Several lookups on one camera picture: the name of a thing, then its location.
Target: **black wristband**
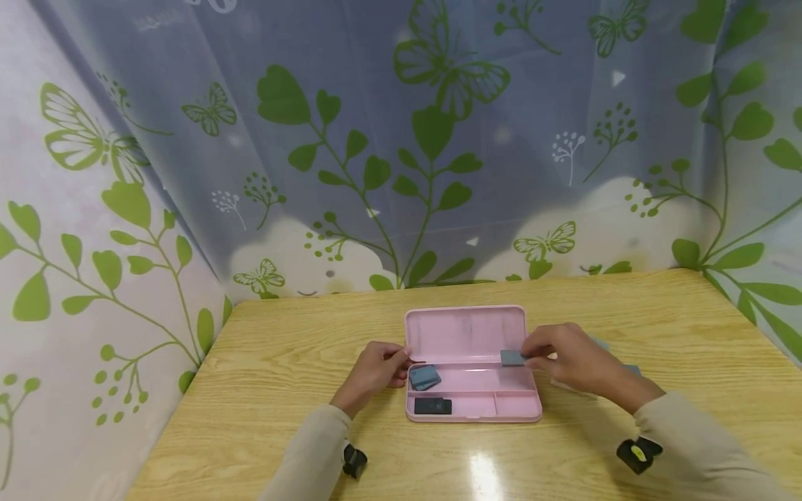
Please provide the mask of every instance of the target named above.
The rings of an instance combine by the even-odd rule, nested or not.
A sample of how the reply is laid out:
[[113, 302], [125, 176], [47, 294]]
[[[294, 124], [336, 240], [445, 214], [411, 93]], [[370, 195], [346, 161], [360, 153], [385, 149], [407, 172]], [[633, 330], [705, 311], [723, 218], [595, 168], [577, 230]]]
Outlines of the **black wristband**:
[[345, 460], [345, 464], [342, 465], [342, 471], [351, 478], [359, 480], [359, 477], [362, 475], [367, 465], [367, 456], [365, 453], [351, 444], [348, 444], [342, 451], [342, 458]]

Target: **person's right hand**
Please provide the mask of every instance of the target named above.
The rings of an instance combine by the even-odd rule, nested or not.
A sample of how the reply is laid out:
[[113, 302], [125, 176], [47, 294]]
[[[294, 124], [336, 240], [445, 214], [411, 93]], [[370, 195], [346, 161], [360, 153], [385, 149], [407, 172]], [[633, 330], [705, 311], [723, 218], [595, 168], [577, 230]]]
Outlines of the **person's right hand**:
[[573, 323], [541, 325], [524, 341], [526, 366], [545, 371], [554, 381], [608, 398], [630, 414], [665, 392], [628, 370]]

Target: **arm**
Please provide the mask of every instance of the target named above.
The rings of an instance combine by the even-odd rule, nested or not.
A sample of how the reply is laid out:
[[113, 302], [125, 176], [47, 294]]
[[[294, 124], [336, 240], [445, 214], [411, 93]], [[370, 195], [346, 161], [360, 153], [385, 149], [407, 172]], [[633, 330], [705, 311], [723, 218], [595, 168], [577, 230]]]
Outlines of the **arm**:
[[310, 414], [290, 440], [281, 466], [259, 501], [323, 501], [331, 497], [342, 470], [350, 424], [351, 419], [334, 406]]
[[792, 501], [711, 416], [678, 394], [630, 372], [576, 324], [543, 325], [520, 350], [526, 365], [575, 390], [607, 398], [635, 417], [663, 453], [682, 499]]
[[795, 498], [749, 457], [709, 414], [679, 394], [646, 403], [634, 414], [641, 435], [659, 443], [680, 488], [692, 499], [792, 501]]
[[306, 417], [284, 451], [282, 464], [258, 501], [325, 501], [337, 484], [348, 429], [381, 390], [403, 388], [412, 364], [409, 350], [372, 341], [328, 406]]

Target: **wrist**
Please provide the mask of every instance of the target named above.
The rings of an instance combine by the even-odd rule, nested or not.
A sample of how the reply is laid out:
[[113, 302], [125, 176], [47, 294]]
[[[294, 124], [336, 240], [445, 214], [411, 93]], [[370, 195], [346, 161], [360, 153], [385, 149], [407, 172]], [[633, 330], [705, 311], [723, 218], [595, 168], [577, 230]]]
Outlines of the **wrist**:
[[651, 379], [633, 374], [622, 367], [622, 372], [613, 378], [610, 391], [602, 397], [629, 414], [635, 414], [641, 407], [665, 394], [666, 392]]
[[331, 398], [329, 405], [337, 407], [353, 420], [364, 408], [364, 400], [365, 398], [359, 395], [358, 392], [354, 392], [345, 386], [340, 386], [337, 393]]

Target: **hand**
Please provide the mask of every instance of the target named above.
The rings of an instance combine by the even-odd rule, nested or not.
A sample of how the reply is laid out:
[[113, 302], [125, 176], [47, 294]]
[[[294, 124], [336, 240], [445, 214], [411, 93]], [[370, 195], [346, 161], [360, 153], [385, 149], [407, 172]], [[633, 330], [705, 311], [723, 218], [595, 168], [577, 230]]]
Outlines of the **hand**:
[[634, 414], [665, 392], [650, 379], [628, 370], [577, 324], [541, 325], [524, 341], [520, 353], [530, 369], [578, 391], [608, 398]]
[[367, 406], [375, 394], [385, 388], [403, 388], [410, 360], [411, 348], [394, 343], [371, 341], [357, 358], [346, 381], [334, 394], [330, 404], [342, 409], [353, 419]]

